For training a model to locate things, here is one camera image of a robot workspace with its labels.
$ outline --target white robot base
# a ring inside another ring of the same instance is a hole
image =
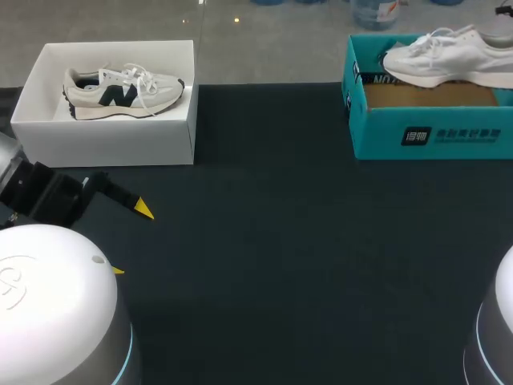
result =
[[[502,260],[479,307],[463,353],[463,374],[470,385],[513,384],[513,248]]]
[[[69,229],[0,231],[0,384],[140,385],[112,267]]]

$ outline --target cardboard insert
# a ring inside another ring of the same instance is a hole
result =
[[[409,84],[365,84],[363,87],[369,108],[498,105],[491,88],[472,83],[444,83],[436,88],[420,88]]]

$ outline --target new balance sneaker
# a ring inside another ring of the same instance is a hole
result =
[[[465,80],[484,87],[513,88],[513,35],[490,36],[473,26],[438,28],[408,47],[389,50],[383,67],[419,87]]]
[[[77,120],[113,115],[146,118],[167,110],[184,92],[184,81],[175,76],[152,74],[135,64],[125,67],[123,71],[102,68],[89,74],[67,70],[64,95],[71,114]]]

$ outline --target shoelace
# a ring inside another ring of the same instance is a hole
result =
[[[150,95],[155,95],[159,91],[159,88],[153,79],[153,74],[149,71],[146,71],[144,67],[140,66],[139,64],[127,63],[124,66],[127,69],[121,72],[126,77],[126,80],[123,82],[125,84],[133,84],[134,79],[136,79],[135,87],[137,88],[137,95],[139,96],[141,105],[148,114],[156,116],[146,107],[146,103],[144,102],[144,98],[141,92],[141,85],[146,87],[146,92]]]
[[[430,34],[425,34],[424,36],[421,36],[412,44],[410,44],[410,52],[413,55],[429,53],[430,65],[433,66],[433,59],[438,54],[438,48],[448,43],[452,44],[456,41],[453,37],[447,36],[453,33],[454,31],[451,28],[438,28]]]

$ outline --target white shoe box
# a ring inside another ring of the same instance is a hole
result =
[[[110,63],[136,63],[185,82],[168,111],[143,119],[111,116],[75,120],[63,96],[64,72],[92,72]],[[59,43],[42,49],[14,111],[11,125],[31,162],[49,167],[193,164],[198,88],[192,40]]]

